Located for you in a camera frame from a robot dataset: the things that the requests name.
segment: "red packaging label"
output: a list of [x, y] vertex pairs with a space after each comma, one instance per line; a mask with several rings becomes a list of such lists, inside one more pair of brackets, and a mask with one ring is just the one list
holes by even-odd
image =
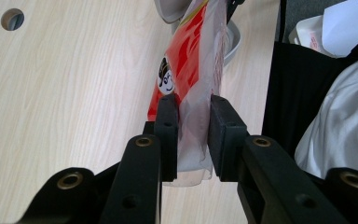
[[151, 121], [156, 119], [160, 97], [174, 92], [176, 103], [180, 104], [199, 80], [200, 32], [205, 10], [206, 4], [201, 4], [182, 21], [165, 52], [147, 113]]

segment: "red snack package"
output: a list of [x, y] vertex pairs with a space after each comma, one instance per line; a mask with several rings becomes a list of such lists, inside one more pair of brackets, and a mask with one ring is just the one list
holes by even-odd
[[[199, 176], [176, 185], [196, 185], [205, 176], [211, 177], [212, 161], [206, 144], [209, 105], [211, 94], [219, 92], [225, 31], [226, 1], [194, 0], [158, 71], [147, 116], [155, 120], [158, 99], [175, 93], [179, 105], [178, 172], [196, 172]], [[204, 175], [199, 170], [209, 173]]]

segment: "wooden desk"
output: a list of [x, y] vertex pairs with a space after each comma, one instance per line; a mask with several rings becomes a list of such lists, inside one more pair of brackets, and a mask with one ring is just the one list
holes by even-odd
[[[247, 0], [233, 18], [243, 42], [222, 96], [260, 133], [278, 0]], [[1, 26], [19, 8], [24, 24]], [[17, 221], [49, 177], [94, 174], [120, 161], [142, 132], [171, 39], [153, 1], [0, 0], [0, 223]], [[215, 177], [164, 188], [162, 223], [243, 223], [236, 184]]]

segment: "cable hole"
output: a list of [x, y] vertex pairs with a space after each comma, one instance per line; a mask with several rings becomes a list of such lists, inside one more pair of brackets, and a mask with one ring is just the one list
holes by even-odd
[[17, 8], [12, 8], [4, 13], [1, 19], [2, 27], [7, 31], [15, 31], [24, 23], [24, 14]]

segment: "black fabric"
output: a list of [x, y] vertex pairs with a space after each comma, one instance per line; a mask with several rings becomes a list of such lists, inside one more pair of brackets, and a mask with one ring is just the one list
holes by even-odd
[[262, 134], [274, 138], [293, 157], [330, 86], [352, 63], [276, 42]]

